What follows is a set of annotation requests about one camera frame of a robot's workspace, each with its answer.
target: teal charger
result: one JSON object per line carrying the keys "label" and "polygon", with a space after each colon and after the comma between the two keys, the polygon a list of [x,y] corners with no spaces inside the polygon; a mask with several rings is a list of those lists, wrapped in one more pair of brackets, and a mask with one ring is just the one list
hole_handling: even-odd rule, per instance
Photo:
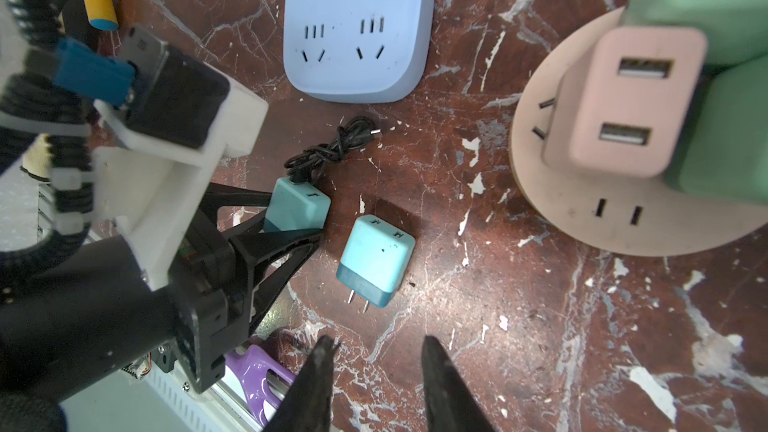
{"label": "teal charger", "polygon": [[355,220],[336,278],[378,308],[385,307],[406,273],[416,239],[377,216]]}
{"label": "teal charger", "polygon": [[330,197],[312,184],[294,184],[287,177],[278,178],[266,208],[264,232],[322,228],[330,207]]}

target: coiled black cable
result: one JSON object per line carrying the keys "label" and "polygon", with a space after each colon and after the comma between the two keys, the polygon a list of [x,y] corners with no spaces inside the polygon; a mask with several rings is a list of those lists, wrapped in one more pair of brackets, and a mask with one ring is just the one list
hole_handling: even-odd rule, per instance
{"label": "coiled black cable", "polygon": [[[50,0],[5,0],[20,33],[31,46],[53,51],[61,34]],[[16,117],[45,122],[82,124],[81,101],[75,94],[54,86],[43,76],[24,72],[12,76],[0,97],[0,110]],[[5,173],[33,143],[36,134],[0,127],[0,174]],[[73,167],[89,171],[88,144],[83,137],[50,136],[52,167]],[[55,191],[58,212],[86,213],[93,209],[93,187]],[[37,245],[13,252],[0,252],[0,283],[21,281],[61,264],[82,245],[90,223],[80,232],[62,235],[52,231]]]}
{"label": "coiled black cable", "polygon": [[338,163],[350,150],[361,149],[373,140],[376,124],[368,117],[358,116],[346,126],[336,129],[336,138],[331,144],[320,144],[305,149],[298,156],[288,159],[288,179],[294,184],[317,183],[329,162]]}

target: purple handle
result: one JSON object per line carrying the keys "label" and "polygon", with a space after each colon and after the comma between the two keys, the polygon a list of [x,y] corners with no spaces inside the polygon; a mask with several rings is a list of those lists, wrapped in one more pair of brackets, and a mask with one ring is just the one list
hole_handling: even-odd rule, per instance
{"label": "purple handle", "polygon": [[272,370],[277,377],[292,385],[296,376],[280,365],[267,352],[257,345],[251,345],[245,354],[240,355],[234,350],[224,356],[226,366],[232,370],[240,381],[245,392],[246,402],[250,412],[261,427],[266,427],[264,415],[264,400],[274,408],[280,406],[280,399],[275,397],[266,380],[267,371]]}

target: marble surface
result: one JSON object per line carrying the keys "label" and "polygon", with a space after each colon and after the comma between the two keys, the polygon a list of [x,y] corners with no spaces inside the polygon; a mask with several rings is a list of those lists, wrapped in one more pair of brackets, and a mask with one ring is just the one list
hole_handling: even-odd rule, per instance
{"label": "marble surface", "polygon": [[[120,33],[145,24],[270,103],[254,152],[223,160],[218,182],[271,190],[286,158],[341,122],[362,113],[381,124],[380,139],[321,181],[326,240],[291,281],[273,333],[293,370],[319,335],[342,342],[335,426],[424,430],[419,360],[432,334],[497,430],[764,430],[766,230],[695,255],[615,256],[538,216],[509,169],[508,129],[532,71],[627,0],[436,0],[425,77],[376,106],[321,102],[289,84],[284,1],[120,0]],[[365,314],[334,275],[362,213],[418,241],[390,305]]]}

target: beige disc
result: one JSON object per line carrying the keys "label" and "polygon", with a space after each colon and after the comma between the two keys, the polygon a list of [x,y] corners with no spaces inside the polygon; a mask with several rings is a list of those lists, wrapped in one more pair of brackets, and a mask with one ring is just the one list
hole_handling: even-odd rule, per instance
{"label": "beige disc", "polygon": [[526,199],[566,234],[630,255],[699,252],[767,223],[767,207],[688,196],[667,188],[661,177],[586,176],[555,171],[542,162],[544,140],[533,130],[546,133],[552,107],[541,109],[539,103],[554,98],[566,69],[618,24],[621,11],[577,30],[549,54],[526,85],[509,137],[512,171]]}

